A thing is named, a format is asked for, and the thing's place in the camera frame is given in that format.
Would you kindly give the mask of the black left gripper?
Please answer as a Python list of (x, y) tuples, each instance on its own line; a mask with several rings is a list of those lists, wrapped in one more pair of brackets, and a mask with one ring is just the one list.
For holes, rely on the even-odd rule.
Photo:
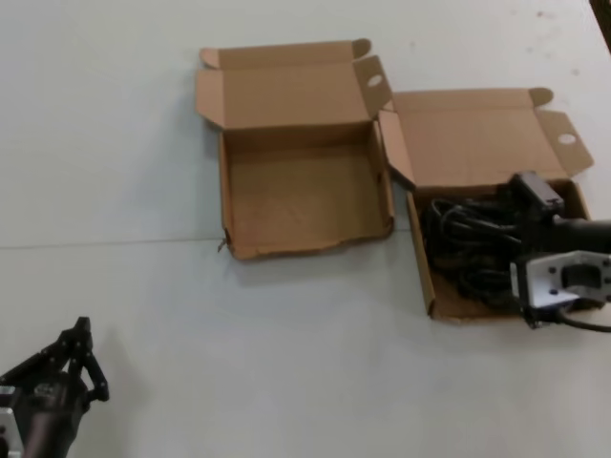
[(91, 321), (79, 317), (56, 341), (1, 376), (2, 385), (27, 382), (60, 372), (24, 391), (16, 412), (24, 457), (62, 458), (74, 442), (83, 415), (93, 402), (108, 402), (108, 382), (93, 352)]

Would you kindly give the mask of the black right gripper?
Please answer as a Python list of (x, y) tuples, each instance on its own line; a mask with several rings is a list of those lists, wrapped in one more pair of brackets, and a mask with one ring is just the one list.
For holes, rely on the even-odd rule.
[(574, 251), (610, 254), (610, 221), (564, 218), (563, 198), (536, 172), (514, 174), (508, 187), (528, 212), (520, 226), (520, 257)]

